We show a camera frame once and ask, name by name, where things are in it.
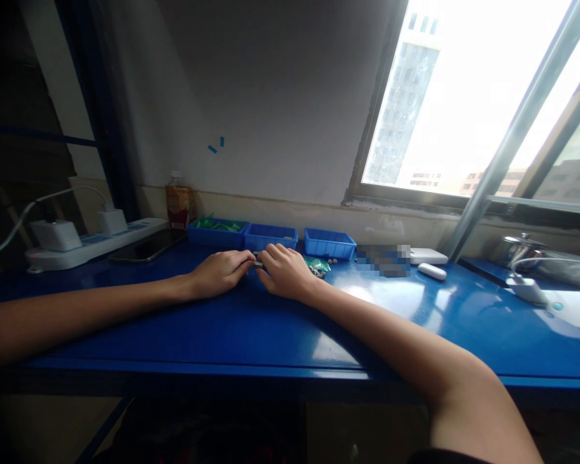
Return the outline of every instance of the sky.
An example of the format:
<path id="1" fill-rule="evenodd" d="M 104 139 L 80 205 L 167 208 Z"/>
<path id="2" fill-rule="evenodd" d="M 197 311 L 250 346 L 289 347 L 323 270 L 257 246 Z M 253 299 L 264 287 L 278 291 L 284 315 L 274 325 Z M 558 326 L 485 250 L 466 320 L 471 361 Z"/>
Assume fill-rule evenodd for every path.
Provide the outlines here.
<path id="1" fill-rule="evenodd" d="M 405 164 L 478 171 L 496 152 L 569 0 L 411 0 L 438 16 L 440 55 Z M 405 27 L 405 34 L 411 34 Z M 512 163 L 527 167 L 580 80 L 580 42 Z"/>

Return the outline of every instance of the white cable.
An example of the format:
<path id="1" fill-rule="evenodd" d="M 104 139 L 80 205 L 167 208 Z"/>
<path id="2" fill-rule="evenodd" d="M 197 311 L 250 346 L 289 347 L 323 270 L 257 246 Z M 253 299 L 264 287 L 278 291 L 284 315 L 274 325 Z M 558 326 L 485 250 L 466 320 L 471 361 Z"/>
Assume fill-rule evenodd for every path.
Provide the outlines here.
<path id="1" fill-rule="evenodd" d="M 563 262 L 575 262 L 580 264 L 580 260 L 571 260 L 571 259 L 567 259 L 567 258 L 525 258 L 525 259 L 521 259 L 518 260 L 516 262 L 514 262 L 511 265 L 511 271 L 516 274 L 516 268 L 518 264 L 524 263 L 524 262 L 531 262 L 531 261 L 563 261 Z"/>
<path id="2" fill-rule="evenodd" d="M 94 187 L 88 187 L 88 186 L 72 187 L 70 189 L 60 190 L 60 192 L 51 193 L 49 195 L 45 195 L 44 197 L 37 198 L 32 203 L 29 203 L 28 206 L 26 206 L 24 208 L 24 210 L 21 212 L 21 215 L 19 216 L 19 220 L 17 221 L 17 224 L 15 225 L 15 227 L 13 227 L 13 230 L 11 230 L 10 234 L 8 234 L 6 240 L 4 242 L 2 242 L 2 244 L 0 245 L 0 251 L 2 251 L 3 248 L 5 248 L 10 243 L 11 240 L 13 240 L 13 237 L 15 237 L 15 234 L 17 233 L 17 230 L 24 223 L 24 219 L 26 218 L 27 214 L 30 212 L 30 210 L 32 209 L 32 207 L 37 202 L 42 202 L 43 200 L 47 200 L 48 198 L 58 197 L 59 195 L 63 195 L 65 193 L 69 193 L 70 191 L 78 190 L 78 189 L 94 190 L 95 192 L 97 192 L 101 196 L 101 198 L 103 198 L 104 207 L 106 207 L 106 205 L 109 204 L 108 203 L 108 199 L 105 197 L 105 195 L 103 195 L 99 190 L 95 189 Z"/>

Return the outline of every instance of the plastic bottle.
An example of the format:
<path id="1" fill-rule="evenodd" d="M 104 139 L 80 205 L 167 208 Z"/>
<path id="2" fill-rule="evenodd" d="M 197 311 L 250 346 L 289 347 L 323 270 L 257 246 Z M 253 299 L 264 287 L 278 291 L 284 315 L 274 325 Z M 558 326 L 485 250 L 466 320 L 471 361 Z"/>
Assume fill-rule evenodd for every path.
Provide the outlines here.
<path id="1" fill-rule="evenodd" d="M 172 180 L 166 185 L 168 221 L 172 230 L 185 230 L 197 218 L 193 190 L 184 185 L 181 171 L 170 171 Z"/>

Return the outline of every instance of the pot lid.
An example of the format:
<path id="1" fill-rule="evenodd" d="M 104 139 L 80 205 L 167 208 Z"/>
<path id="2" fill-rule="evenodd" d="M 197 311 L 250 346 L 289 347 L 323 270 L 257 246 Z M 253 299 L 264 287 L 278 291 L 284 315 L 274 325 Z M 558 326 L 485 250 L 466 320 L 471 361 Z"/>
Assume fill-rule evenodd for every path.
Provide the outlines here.
<path id="1" fill-rule="evenodd" d="M 537 242 L 535 240 L 531 240 L 530 239 L 530 233 L 526 233 L 526 232 L 522 232 L 522 234 L 520 234 L 520 237 L 513 237 L 510 235 L 507 235 L 506 237 L 501 237 L 502 240 L 504 240 L 505 242 L 509 242 L 509 243 L 513 243 L 513 244 L 517 244 L 517 245 L 530 245 L 530 246 L 534 246 L 534 247 L 543 247 L 543 248 L 547 248 L 547 246 L 541 242 Z"/>

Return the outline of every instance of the sleeve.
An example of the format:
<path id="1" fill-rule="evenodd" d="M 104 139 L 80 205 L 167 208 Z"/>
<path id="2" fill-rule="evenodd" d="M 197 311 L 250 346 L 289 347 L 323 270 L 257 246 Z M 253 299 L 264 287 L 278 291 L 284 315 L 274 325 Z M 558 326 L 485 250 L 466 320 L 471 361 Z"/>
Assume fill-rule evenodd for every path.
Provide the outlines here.
<path id="1" fill-rule="evenodd" d="M 426 448 L 415 452 L 408 464 L 490 464 L 456 451 Z"/>

